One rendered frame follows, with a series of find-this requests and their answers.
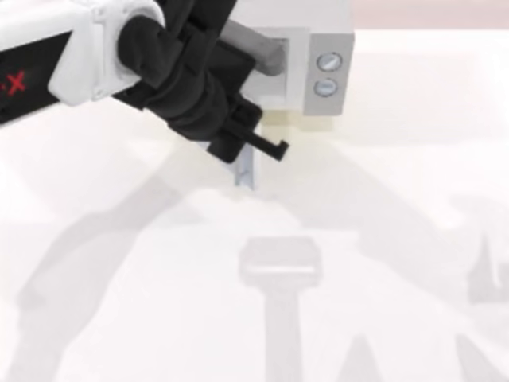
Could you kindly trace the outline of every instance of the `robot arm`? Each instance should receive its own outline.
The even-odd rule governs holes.
[[[236,0],[3,0],[0,123],[55,103],[114,97],[150,110],[232,163],[246,143],[281,160],[286,142],[255,134],[262,110],[240,90],[275,76],[284,52],[228,21]]]

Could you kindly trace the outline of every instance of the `white tabletop surface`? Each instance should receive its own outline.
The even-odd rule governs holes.
[[[0,130],[0,380],[507,381],[509,33],[360,31],[349,86],[256,191],[112,99]]]

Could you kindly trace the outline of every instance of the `red x mark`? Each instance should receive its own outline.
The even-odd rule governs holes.
[[[12,96],[17,90],[21,90],[22,92],[25,90],[25,85],[22,83],[23,78],[25,78],[24,70],[21,70],[15,77],[11,75],[7,76],[7,79],[12,84],[9,90],[9,96]]]

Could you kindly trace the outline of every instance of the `red marking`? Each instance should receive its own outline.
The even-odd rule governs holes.
[[[8,75],[7,78],[9,79],[10,83],[12,84],[10,90],[9,90],[9,96],[12,96],[17,90],[24,91],[26,89],[25,85],[23,84],[23,78],[25,78],[25,71],[21,70],[17,76],[13,77],[11,75]]]

